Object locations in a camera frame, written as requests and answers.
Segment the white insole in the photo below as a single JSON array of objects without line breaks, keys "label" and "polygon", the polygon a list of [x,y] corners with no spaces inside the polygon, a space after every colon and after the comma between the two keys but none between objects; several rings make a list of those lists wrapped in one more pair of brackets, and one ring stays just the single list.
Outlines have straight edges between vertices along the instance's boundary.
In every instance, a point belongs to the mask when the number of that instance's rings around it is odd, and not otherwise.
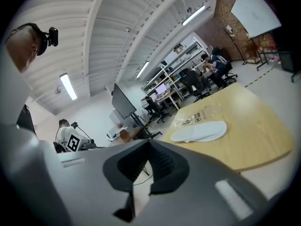
[{"label": "white insole", "polygon": [[222,137],[227,131],[224,121],[210,121],[176,130],[170,137],[174,142],[213,141]]}]

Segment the black logo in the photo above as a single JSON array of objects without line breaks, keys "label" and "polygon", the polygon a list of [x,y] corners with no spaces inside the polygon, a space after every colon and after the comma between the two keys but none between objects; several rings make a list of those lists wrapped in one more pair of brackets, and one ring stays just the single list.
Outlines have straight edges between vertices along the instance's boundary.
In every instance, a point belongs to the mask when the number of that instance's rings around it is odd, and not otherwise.
[{"label": "black logo", "polygon": [[79,139],[76,138],[74,135],[71,135],[67,147],[71,151],[76,152],[78,146],[79,146]]}]

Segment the dark t-shirt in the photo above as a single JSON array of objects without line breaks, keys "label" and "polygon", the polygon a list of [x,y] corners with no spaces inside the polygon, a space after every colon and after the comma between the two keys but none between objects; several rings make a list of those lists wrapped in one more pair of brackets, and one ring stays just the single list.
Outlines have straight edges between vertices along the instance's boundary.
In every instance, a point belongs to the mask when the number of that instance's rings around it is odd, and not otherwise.
[{"label": "dark t-shirt", "polygon": [[216,68],[218,70],[226,68],[226,65],[224,63],[222,63],[221,61],[219,61],[216,55],[213,55],[212,59],[209,60],[208,62],[213,64],[215,61],[216,61]]}]

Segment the ceiling light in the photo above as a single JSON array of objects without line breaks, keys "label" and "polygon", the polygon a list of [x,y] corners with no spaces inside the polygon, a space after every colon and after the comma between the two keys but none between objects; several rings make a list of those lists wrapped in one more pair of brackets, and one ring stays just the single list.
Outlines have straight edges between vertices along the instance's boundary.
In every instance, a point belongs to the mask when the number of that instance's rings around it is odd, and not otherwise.
[{"label": "ceiling light", "polygon": [[197,11],[195,11],[193,14],[191,14],[183,23],[182,25],[185,26],[187,23],[189,23],[192,19],[194,19],[201,11],[205,9],[205,5],[201,6]]},{"label": "ceiling light", "polygon": [[68,92],[69,96],[71,97],[72,100],[76,100],[77,96],[72,88],[72,85],[70,83],[69,77],[67,73],[63,73],[60,75],[60,79],[66,89],[66,91]]},{"label": "ceiling light", "polygon": [[137,74],[136,78],[139,78],[139,76],[142,74],[143,70],[146,68],[146,66],[149,64],[149,61],[146,61],[143,65],[141,71]]}]

